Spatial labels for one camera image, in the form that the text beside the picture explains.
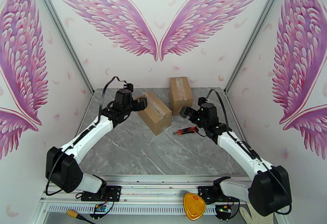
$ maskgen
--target brown cardboard box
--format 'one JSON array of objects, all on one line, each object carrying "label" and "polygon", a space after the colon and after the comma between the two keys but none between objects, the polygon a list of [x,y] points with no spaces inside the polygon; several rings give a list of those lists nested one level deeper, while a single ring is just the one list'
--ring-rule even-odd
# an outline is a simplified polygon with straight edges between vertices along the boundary
[{"label": "brown cardboard box", "polygon": [[184,106],[192,106],[193,94],[187,77],[170,78],[169,99],[173,115],[179,115]]},{"label": "brown cardboard box", "polygon": [[158,135],[171,125],[171,110],[152,92],[146,92],[141,97],[147,98],[148,106],[138,112],[139,116]]}]

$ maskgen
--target pink feather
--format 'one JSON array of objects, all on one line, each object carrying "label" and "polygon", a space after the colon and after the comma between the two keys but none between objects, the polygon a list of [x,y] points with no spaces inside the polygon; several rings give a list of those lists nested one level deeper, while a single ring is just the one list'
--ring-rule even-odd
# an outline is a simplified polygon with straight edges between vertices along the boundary
[{"label": "pink feather", "polygon": [[323,159],[327,157],[327,104],[309,108],[297,114],[283,128],[287,130],[295,128],[304,137],[304,145],[307,149],[316,152]]},{"label": "pink feather", "polygon": [[281,14],[272,90],[285,123],[307,102],[326,61],[327,20],[318,0],[285,0]]},{"label": "pink feather", "polygon": [[1,74],[18,108],[39,125],[48,94],[41,31],[35,0],[7,0],[0,14]]},{"label": "pink feather", "polygon": [[7,108],[0,108],[0,160],[2,153],[7,156],[13,148],[17,150],[18,139],[27,129],[38,131],[37,127],[22,114]]},{"label": "pink feather", "polygon": [[182,55],[221,30],[254,0],[187,0],[160,42],[160,60]]},{"label": "pink feather", "polygon": [[141,12],[131,0],[63,0],[74,11],[121,48],[158,59],[158,44]]}]

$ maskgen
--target packing tape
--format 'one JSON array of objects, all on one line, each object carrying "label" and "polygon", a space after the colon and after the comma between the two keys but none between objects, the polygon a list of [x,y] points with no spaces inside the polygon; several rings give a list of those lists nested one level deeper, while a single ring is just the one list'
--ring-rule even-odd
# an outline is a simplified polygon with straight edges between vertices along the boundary
[{"label": "packing tape", "polygon": [[182,78],[176,78],[176,87],[177,87],[179,100],[185,100],[185,92],[184,92],[184,85],[183,85]]},{"label": "packing tape", "polygon": [[162,108],[156,104],[155,102],[151,101],[151,96],[149,96],[147,93],[143,94],[148,99],[148,106],[152,109],[154,109],[158,114],[160,114],[162,117],[166,115],[166,112],[162,110]]}]

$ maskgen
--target feather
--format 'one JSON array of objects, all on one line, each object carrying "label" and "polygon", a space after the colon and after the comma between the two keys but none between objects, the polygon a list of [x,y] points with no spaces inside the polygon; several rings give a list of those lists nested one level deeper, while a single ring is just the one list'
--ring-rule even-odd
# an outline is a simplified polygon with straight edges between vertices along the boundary
[{"label": "feather", "polygon": [[309,108],[298,113],[287,123],[283,130],[295,128],[304,137],[304,145],[307,149],[316,152],[322,159],[327,157],[327,104]]},{"label": "feather", "polygon": [[285,0],[278,23],[272,78],[274,102],[284,108],[280,124],[305,105],[326,62],[327,20],[318,0]]},{"label": "feather", "polygon": [[243,12],[254,0],[187,0],[160,42],[160,60],[182,55],[204,42]]},{"label": "feather", "polygon": [[17,150],[18,140],[22,132],[27,129],[38,131],[33,122],[27,120],[22,114],[7,108],[0,108],[0,160],[2,155],[7,156],[13,148]]},{"label": "feather", "polygon": [[141,12],[131,0],[63,0],[85,21],[119,47],[158,59],[158,44]]},{"label": "feather", "polygon": [[1,74],[17,107],[39,125],[48,94],[41,31],[35,0],[7,0],[0,14]]}]

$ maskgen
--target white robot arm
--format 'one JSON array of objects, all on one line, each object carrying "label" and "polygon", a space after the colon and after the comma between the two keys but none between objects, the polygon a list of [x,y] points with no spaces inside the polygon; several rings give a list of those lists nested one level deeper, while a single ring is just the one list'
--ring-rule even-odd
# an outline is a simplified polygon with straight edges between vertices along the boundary
[{"label": "white robot arm", "polygon": [[77,189],[88,192],[94,201],[101,201],[106,196],[106,182],[97,176],[83,173],[78,165],[101,137],[124,122],[131,112],[141,111],[147,107],[145,97],[133,100],[133,85],[125,83],[124,88],[116,92],[115,100],[102,109],[105,90],[115,78],[103,89],[98,118],[61,148],[52,147],[48,151],[45,173],[48,179],[45,189],[47,195],[58,192],[48,193],[51,181],[60,188],[60,191],[70,193]]},{"label": "white robot arm", "polygon": [[219,122],[215,105],[208,102],[212,91],[215,90],[210,90],[207,98],[199,98],[199,110],[184,107],[180,115],[188,118],[197,127],[203,128],[206,136],[226,150],[242,166],[251,180],[251,183],[244,184],[244,182],[235,181],[230,177],[217,179],[213,182],[214,195],[235,197],[250,202],[262,216],[277,212],[288,205],[290,206],[289,211],[281,214],[290,213],[292,199],[287,171],[282,166],[275,167],[261,158],[248,143],[241,141],[232,132],[228,126],[226,110],[221,97],[215,91],[226,123]]}]

